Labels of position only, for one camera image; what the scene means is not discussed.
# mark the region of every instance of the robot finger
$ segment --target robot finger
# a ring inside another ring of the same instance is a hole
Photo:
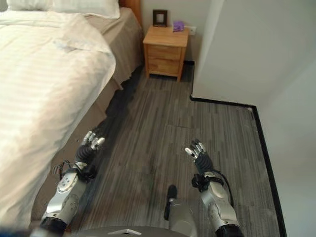
[[[206,148],[205,148],[204,144],[198,138],[195,139],[195,142],[198,143],[198,145],[202,149],[202,151],[206,152]]]
[[[192,152],[193,152],[197,157],[199,156],[199,152],[198,152],[198,150],[196,149],[195,146],[190,145],[190,149],[192,150]]]
[[[202,153],[202,148],[199,146],[199,144],[196,141],[192,141],[192,145],[195,147],[195,150],[197,150],[199,154]]]
[[[197,159],[198,158],[197,155],[190,148],[186,147],[184,150],[186,151],[186,153],[189,156],[193,157],[193,159]]]

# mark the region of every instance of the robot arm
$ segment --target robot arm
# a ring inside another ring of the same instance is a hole
[[[87,183],[95,177],[95,168],[91,165],[104,138],[88,132],[76,153],[75,165],[68,169],[59,182],[55,196],[48,203],[40,227],[35,229],[32,237],[62,236],[65,229],[76,215],[79,200]]]
[[[222,177],[214,170],[213,163],[205,146],[198,139],[185,151],[194,159],[199,174],[192,180],[192,185],[201,192],[202,201],[207,209],[209,219],[218,237],[242,237],[243,234],[236,213],[226,190]]]

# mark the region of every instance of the wall outlet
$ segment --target wall outlet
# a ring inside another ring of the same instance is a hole
[[[197,27],[196,26],[185,26],[185,28],[189,29],[190,36],[195,36],[196,35],[196,31],[197,31]]]

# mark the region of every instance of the pillow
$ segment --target pillow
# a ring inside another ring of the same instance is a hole
[[[53,0],[7,0],[9,10],[48,10]]]
[[[95,13],[111,19],[119,18],[119,0],[53,0],[57,12]]]

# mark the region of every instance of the gray wood-grain floor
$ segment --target gray wood-grain floor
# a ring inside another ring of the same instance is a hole
[[[248,108],[190,101],[193,67],[180,83],[142,69],[118,92],[100,132],[107,137],[72,230],[105,226],[167,228],[166,191],[178,187],[200,237],[214,236],[198,190],[196,168],[184,152],[194,138],[207,147],[215,168],[226,174],[246,237],[279,236],[277,216],[258,132]]]

